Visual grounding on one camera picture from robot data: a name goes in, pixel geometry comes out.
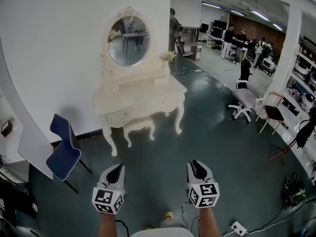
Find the oval mirror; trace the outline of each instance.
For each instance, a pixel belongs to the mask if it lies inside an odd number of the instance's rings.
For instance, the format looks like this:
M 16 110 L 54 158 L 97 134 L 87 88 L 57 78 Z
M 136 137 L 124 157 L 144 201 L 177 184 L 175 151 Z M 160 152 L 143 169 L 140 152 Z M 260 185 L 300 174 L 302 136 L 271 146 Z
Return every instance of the oval mirror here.
M 121 66 L 135 65 L 146 54 L 149 37 L 147 27 L 140 18 L 120 18 L 113 24 L 108 36 L 110 55 Z

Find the blue chair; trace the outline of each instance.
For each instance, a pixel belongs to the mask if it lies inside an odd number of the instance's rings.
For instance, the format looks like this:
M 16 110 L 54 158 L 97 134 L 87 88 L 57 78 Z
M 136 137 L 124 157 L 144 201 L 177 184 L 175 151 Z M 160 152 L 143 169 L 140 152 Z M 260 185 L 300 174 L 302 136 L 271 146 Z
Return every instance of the blue chair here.
M 68 175 L 78 162 L 91 174 L 92 172 L 82 160 L 80 160 L 80 145 L 75 137 L 74 131 L 70 123 L 57 114 L 54 115 L 54 119 L 50 124 L 50 131 L 57 134 L 61 138 L 61 142 L 53 154 L 47 159 L 46 164 L 61 181 L 65 182 L 74 192 L 78 193 L 78 191 L 66 181 Z

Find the white office chair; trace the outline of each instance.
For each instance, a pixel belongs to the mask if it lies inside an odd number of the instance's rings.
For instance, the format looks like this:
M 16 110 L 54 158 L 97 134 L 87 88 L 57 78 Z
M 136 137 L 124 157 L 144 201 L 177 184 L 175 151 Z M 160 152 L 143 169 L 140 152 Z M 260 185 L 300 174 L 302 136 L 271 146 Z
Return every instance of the white office chair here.
M 247 83 L 247 88 L 239 89 L 239 83 Z M 250 116 L 247 112 L 256 109 L 263 105 L 264 94 L 272 82 L 272 78 L 266 73 L 256 69 L 250 79 L 238 80 L 236 82 L 236 89 L 233 91 L 233 96 L 237 98 L 239 105 L 229 105 L 228 108 L 237 109 L 234 119 L 243 113 L 247 117 L 247 122 L 250 122 Z

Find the yellow shoe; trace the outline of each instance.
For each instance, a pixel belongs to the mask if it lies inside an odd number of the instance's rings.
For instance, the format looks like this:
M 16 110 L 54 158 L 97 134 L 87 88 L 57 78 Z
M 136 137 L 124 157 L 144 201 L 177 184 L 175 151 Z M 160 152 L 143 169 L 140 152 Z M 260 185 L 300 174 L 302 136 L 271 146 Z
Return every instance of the yellow shoe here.
M 166 218 L 174 219 L 173 212 L 172 212 L 172 211 L 167 211 L 167 212 L 164 214 L 164 218 L 163 218 L 163 219 L 166 219 Z

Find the curved table leg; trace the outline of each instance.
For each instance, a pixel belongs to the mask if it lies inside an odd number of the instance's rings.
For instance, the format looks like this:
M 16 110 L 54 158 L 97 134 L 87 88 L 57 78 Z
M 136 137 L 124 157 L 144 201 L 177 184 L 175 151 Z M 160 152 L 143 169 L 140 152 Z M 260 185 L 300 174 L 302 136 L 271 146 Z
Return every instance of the curved table leg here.
M 101 121 L 102 124 L 102 131 L 103 131 L 103 136 L 106 139 L 106 141 L 110 144 L 110 146 L 112 147 L 112 156 L 117 156 L 118 155 L 118 151 L 117 148 L 115 146 L 115 143 L 111 137 L 112 134 L 112 130 L 109 127 L 105 117 L 99 117 L 99 120 Z
M 127 142 L 128 142 L 127 146 L 130 148 L 132 146 L 132 142 L 130 141 L 130 138 L 128 137 L 128 133 L 129 133 L 129 131 L 124 130 L 124 138 L 125 138 L 125 140 L 127 140 Z
M 155 131 L 155 125 L 154 125 L 154 123 L 152 123 L 150 126 L 149 126 L 149 128 L 150 128 L 150 134 L 149 134 L 149 138 L 151 139 L 151 140 L 154 140 L 155 138 L 154 138 L 154 131 Z
M 181 104 L 178 105 L 178 113 L 177 113 L 177 118 L 176 118 L 176 123 L 175 123 L 177 134 L 180 134 L 182 132 L 182 130 L 180 129 L 180 121 L 183 117 L 183 113 L 184 113 L 184 107 L 183 107 L 183 102 L 182 102 Z

